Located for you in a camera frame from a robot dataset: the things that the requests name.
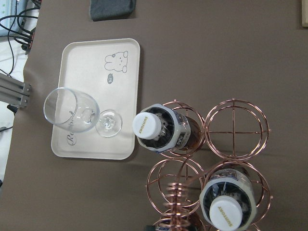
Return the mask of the bamboo cutting board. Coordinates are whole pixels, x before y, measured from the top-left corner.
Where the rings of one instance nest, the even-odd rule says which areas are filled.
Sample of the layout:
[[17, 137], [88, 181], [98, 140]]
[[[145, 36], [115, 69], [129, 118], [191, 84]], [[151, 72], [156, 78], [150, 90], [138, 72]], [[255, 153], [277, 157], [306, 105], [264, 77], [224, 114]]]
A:
[[301, 0], [302, 26], [308, 27], [308, 0]]

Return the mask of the tea bottle white cap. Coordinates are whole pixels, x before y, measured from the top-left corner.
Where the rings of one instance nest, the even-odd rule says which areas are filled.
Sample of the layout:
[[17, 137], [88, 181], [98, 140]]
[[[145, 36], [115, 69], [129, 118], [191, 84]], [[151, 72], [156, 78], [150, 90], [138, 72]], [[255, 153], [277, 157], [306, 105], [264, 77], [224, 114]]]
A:
[[161, 104], [151, 105], [138, 113], [132, 128], [139, 144], [157, 153], [194, 150], [202, 138], [195, 120]]

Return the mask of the aluminium profile post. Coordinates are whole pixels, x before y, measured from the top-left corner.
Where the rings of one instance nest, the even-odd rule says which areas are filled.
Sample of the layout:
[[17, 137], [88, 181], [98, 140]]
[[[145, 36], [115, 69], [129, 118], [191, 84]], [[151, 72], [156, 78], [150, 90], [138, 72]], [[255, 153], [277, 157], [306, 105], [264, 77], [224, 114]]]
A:
[[32, 87], [30, 84], [0, 74], [0, 100], [15, 107], [27, 107]]

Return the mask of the cream rectangular tray with bunny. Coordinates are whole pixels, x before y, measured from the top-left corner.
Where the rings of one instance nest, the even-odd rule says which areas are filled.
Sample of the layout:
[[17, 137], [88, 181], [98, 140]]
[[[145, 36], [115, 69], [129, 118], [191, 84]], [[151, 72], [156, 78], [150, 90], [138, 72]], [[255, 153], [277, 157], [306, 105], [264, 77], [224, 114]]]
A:
[[139, 63], [140, 46], [131, 38], [73, 42], [64, 48], [58, 85], [92, 96], [101, 111], [118, 112], [122, 129], [104, 138], [95, 128], [70, 134], [53, 127], [51, 149], [56, 156], [123, 160], [132, 154]]

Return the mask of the folded grey cloth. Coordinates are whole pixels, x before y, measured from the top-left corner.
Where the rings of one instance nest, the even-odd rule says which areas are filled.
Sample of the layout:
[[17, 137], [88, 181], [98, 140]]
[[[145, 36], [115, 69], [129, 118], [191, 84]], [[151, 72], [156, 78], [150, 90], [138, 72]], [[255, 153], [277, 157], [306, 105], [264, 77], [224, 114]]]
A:
[[92, 21], [122, 19], [129, 16], [136, 7], [136, 0], [91, 0], [89, 16]]

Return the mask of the clear wine glass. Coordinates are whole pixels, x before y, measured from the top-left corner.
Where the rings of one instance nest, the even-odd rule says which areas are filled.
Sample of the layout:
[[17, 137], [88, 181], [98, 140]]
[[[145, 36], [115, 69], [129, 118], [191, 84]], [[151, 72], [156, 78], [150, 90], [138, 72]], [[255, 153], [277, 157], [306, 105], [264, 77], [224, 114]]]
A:
[[104, 138], [116, 136], [123, 125], [118, 112], [102, 111], [92, 96], [66, 87], [58, 87], [48, 94], [43, 113], [48, 122], [68, 132], [81, 133], [95, 128]]

